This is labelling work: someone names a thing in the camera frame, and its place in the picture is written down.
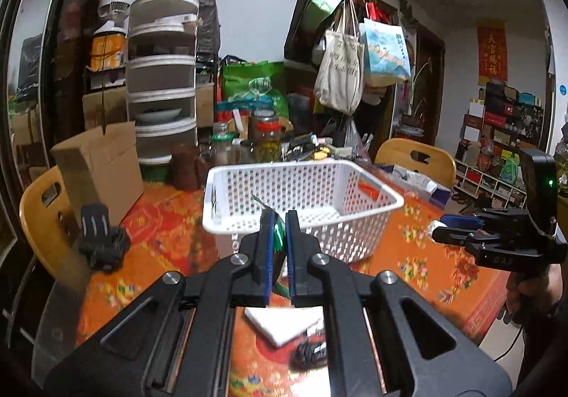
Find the person's right hand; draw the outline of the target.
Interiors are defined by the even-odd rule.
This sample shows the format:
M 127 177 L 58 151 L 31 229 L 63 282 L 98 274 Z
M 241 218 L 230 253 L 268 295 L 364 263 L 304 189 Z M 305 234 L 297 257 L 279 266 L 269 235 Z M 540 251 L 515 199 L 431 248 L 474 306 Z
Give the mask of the person's right hand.
M 563 296 L 561 265 L 551 264 L 531 279 L 511 272 L 506 290 L 506 310 L 514 323 L 523 325 L 536 312 L 548 314 Z

